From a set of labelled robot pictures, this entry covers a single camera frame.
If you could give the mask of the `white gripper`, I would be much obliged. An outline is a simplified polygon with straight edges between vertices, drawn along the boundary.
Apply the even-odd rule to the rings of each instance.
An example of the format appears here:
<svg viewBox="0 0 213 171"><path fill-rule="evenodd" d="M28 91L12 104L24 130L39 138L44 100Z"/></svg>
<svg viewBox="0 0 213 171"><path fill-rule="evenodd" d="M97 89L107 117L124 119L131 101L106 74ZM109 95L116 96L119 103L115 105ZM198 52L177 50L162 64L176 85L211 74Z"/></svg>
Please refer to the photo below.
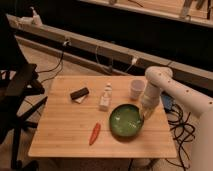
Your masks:
<svg viewBox="0 0 213 171"><path fill-rule="evenodd" d="M141 117L143 120L149 119L157 106L157 100L147 95L143 95L141 98Z"/></svg>

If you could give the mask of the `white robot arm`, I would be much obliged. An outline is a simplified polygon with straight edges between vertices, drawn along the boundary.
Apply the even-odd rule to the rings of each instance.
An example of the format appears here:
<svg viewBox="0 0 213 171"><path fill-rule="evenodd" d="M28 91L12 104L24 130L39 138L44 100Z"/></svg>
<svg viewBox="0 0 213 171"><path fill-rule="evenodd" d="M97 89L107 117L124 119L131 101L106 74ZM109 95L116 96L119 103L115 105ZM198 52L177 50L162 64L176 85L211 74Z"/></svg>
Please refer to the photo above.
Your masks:
<svg viewBox="0 0 213 171"><path fill-rule="evenodd" d="M146 69L147 84L141 97L141 112L148 119L165 91L199 117L196 139L192 147L190 171L213 171L213 98L204 95L173 78L168 67L151 66Z"/></svg>

